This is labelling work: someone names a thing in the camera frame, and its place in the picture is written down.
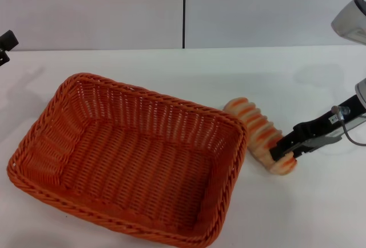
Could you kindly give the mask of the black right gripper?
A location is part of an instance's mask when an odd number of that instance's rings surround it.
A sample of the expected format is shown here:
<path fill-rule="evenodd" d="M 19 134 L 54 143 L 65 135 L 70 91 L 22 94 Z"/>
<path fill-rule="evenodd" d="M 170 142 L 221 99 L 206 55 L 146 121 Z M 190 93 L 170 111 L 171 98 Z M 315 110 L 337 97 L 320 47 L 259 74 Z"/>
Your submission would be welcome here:
<path fill-rule="evenodd" d="M 269 152 L 275 162 L 291 152 L 297 158 L 302 153 L 309 153 L 340 141 L 350 130 L 364 123 L 365 107 L 354 95 L 343 103 L 331 107 L 331 110 L 324 115 L 296 125 L 293 131 L 283 136 Z"/>

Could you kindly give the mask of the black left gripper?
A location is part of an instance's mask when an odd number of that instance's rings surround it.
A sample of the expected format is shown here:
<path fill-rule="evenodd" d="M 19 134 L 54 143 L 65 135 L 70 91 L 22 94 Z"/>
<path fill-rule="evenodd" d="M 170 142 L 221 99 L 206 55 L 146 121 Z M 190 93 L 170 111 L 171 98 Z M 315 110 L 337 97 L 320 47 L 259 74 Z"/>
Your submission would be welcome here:
<path fill-rule="evenodd" d="M 0 66 L 7 63 L 10 58 L 7 52 L 11 51 L 19 44 L 13 31 L 8 30 L 0 37 Z"/>

